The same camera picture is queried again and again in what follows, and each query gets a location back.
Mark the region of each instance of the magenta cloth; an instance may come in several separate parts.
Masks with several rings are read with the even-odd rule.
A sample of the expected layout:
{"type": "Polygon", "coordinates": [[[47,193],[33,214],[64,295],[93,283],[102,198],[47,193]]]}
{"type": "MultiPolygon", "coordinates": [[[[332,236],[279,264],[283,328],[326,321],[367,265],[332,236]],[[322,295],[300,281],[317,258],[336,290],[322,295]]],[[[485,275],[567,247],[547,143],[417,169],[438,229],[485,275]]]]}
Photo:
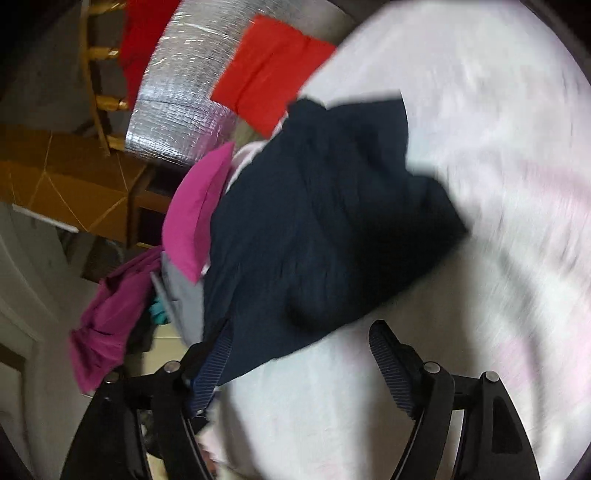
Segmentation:
{"type": "Polygon", "coordinates": [[[151,248],[101,280],[81,327],[70,332],[70,360],[83,393],[123,364],[129,334],[151,300],[150,272],[160,270],[161,253],[162,247],[151,248]]]}
{"type": "Polygon", "coordinates": [[[232,164],[234,142],[212,150],[191,167],[174,192],[162,226],[168,258],[192,283],[209,259],[209,222],[232,164]]]}

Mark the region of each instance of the white sheet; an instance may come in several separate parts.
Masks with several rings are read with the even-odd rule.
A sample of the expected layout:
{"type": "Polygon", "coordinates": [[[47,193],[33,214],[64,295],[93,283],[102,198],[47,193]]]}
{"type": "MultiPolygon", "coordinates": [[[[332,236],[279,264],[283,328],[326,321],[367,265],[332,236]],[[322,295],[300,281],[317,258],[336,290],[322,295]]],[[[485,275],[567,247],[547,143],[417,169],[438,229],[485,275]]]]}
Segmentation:
{"type": "Polygon", "coordinates": [[[390,478],[411,422],[369,350],[383,317],[425,360],[498,371],[542,480],[563,479],[591,442],[591,86],[519,3],[413,2],[366,22],[302,95],[398,92],[408,168],[446,185],[472,237],[369,318],[231,382],[206,442],[250,476],[390,478]]]}

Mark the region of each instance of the navy blue garment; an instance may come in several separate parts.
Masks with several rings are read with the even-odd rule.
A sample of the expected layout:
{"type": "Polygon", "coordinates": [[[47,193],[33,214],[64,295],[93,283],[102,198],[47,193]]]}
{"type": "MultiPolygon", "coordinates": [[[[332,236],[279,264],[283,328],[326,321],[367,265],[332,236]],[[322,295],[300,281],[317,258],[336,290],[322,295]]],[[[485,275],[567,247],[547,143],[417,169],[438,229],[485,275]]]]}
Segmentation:
{"type": "Polygon", "coordinates": [[[402,99],[290,106],[211,221],[205,337],[234,325],[221,383],[369,313],[464,236],[441,184],[406,170],[407,141],[402,99]]]}

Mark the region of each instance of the chair rung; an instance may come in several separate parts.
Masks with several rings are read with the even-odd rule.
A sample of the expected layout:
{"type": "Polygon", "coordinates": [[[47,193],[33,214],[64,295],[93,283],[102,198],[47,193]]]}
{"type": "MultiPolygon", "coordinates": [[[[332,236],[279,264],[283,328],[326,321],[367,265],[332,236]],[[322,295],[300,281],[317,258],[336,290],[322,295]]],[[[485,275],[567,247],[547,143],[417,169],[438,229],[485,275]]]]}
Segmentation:
{"type": "Polygon", "coordinates": [[[102,15],[108,12],[114,12],[116,10],[125,10],[127,2],[105,2],[98,4],[91,4],[88,7],[89,15],[102,15]]]}
{"type": "Polygon", "coordinates": [[[119,57],[120,49],[111,47],[90,47],[88,49],[89,60],[112,60],[119,57]]]}
{"type": "Polygon", "coordinates": [[[107,143],[109,148],[113,150],[119,150],[120,152],[125,151],[125,138],[118,135],[107,135],[107,143]]]}
{"type": "Polygon", "coordinates": [[[126,98],[116,98],[106,95],[96,95],[96,107],[99,110],[115,112],[117,110],[129,110],[129,104],[126,98]]]}

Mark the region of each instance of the metal bolt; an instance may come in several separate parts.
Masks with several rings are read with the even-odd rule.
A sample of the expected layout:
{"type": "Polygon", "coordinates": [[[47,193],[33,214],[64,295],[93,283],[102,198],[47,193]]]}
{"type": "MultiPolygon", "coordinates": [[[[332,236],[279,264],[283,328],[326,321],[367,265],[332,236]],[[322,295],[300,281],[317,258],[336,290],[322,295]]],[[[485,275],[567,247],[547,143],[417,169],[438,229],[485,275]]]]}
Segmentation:
{"type": "Polygon", "coordinates": [[[181,364],[176,360],[171,360],[170,362],[166,362],[164,364],[164,371],[168,374],[176,372],[179,368],[181,368],[181,364]]]}
{"type": "Polygon", "coordinates": [[[110,374],[107,374],[105,377],[106,383],[116,383],[117,380],[119,380],[119,374],[117,372],[111,372],[110,374]]]}
{"type": "Polygon", "coordinates": [[[435,362],[427,362],[423,368],[425,369],[425,372],[429,372],[430,374],[438,374],[441,370],[441,367],[435,362]]]}
{"type": "Polygon", "coordinates": [[[497,372],[493,372],[492,370],[489,370],[488,372],[486,372],[484,374],[484,376],[486,377],[486,379],[491,382],[491,383],[495,383],[498,382],[501,378],[499,377],[499,374],[497,372]]]}

